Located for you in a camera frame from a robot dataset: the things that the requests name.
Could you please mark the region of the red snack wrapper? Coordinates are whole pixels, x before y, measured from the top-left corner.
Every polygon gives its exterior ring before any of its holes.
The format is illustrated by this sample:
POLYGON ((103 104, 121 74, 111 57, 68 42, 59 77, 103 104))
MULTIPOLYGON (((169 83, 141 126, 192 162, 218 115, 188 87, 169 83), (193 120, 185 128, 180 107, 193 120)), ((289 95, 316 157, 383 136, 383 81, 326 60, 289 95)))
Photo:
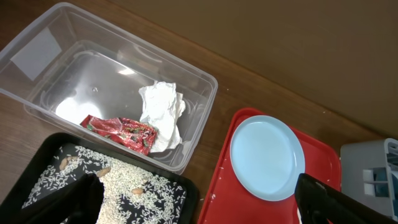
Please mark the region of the red snack wrapper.
POLYGON ((152 126, 127 118, 100 119, 88 115, 80 125, 145 156, 157 137, 157 130, 152 126))

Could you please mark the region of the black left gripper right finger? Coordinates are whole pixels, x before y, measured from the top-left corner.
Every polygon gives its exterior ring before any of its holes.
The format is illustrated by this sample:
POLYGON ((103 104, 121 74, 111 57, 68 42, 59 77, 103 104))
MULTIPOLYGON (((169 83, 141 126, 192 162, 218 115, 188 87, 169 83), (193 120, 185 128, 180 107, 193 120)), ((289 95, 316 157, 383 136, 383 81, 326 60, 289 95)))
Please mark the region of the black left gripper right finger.
POLYGON ((301 224, 397 224, 308 174, 299 175, 294 196, 301 224))

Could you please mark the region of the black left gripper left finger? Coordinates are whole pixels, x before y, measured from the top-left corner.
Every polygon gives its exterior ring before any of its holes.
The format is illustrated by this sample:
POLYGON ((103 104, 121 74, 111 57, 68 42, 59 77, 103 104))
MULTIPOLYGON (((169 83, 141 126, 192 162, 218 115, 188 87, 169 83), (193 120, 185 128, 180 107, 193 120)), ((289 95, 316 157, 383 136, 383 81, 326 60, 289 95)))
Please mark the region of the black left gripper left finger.
POLYGON ((104 199, 104 185, 85 174, 16 213, 1 215, 1 223, 96 223, 104 199))

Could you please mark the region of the white napkin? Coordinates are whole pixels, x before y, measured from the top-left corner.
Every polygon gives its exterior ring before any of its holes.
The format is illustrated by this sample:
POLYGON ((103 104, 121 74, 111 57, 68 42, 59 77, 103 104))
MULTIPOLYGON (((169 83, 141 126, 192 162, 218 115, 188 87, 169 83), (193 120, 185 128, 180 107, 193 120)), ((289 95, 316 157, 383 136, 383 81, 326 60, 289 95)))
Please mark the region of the white napkin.
POLYGON ((177 92, 176 87, 175 83, 155 82, 139 89, 142 98, 140 122, 157 131, 151 153, 175 149, 182 143, 177 121, 185 111, 186 104, 183 94, 177 92))

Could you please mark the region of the light blue plate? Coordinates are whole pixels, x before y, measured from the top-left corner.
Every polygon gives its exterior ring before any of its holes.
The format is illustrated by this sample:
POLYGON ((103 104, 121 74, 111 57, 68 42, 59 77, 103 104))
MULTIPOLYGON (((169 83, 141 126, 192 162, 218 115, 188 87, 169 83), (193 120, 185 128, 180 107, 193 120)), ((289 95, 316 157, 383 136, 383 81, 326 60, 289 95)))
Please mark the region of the light blue plate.
POLYGON ((299 175, 305 172, 298 137, 285 123, 266 115, 239 124, 231 138, 230 160, 241 185, 270 202, 292 196, 299 175))

